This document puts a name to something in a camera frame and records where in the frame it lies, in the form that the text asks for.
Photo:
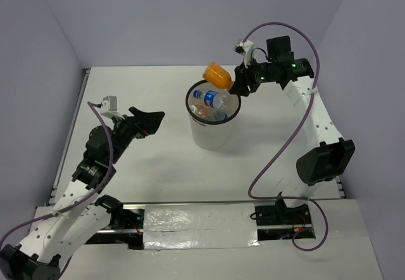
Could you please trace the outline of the orange bottle with label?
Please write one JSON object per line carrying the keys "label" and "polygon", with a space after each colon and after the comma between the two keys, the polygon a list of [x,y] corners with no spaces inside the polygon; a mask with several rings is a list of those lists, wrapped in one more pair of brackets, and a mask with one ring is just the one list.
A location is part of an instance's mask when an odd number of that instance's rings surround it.
{"label": "orange bottle with label", "polygon": [[233,86],[231,75],[216,62],[211,62],[202,74],[202,77],[215,87],[229,91]]}

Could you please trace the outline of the blue cap pepsi water bottle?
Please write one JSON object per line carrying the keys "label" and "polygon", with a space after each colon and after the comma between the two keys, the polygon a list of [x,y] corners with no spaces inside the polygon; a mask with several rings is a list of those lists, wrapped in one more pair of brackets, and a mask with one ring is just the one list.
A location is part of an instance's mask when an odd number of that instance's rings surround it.
{"label": "blue cap pepsi water bottle", "polygon": [[228,108],[232,103],[230,95],[209,89],[195,90],[192,96],[203,102],[206,106],[219,110]]}

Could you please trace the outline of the blue label white cap bottle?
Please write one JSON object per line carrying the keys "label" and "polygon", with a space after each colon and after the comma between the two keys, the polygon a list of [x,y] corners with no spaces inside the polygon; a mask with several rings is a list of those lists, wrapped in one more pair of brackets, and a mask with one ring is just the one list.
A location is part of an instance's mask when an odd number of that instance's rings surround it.
{"label": "blue label white cap bottle", "polygon": [[224,110],[216,110],[213,112],[213,120],[215,122],[220,122],[228,118],[227,113]]}

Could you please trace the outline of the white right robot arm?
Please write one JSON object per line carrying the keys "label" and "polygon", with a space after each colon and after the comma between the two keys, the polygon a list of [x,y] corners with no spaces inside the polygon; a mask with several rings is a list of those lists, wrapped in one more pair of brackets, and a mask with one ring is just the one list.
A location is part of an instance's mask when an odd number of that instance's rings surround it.
{"label": "white right robot arm", "polygon": [[309,151],[296,161],[298,178],[281,192],[284,202],[275,208],[277,220],[288,224],[297,216],[296,207],[312,197],[320,184],[334,180],[345,171],[355,145],[352,140],[344,139],[334,126],[313,84],[315,73],[307,59],[295,58],[289,36],[268,39],[266,45],[268,60],[259,63],[253,57],[251,41],[236,44],[235,51],[243,56],[243,61],[234,70],[235,81],[229,91],[247,97],[261,84],[274,82],[304,120],[301,129]]}

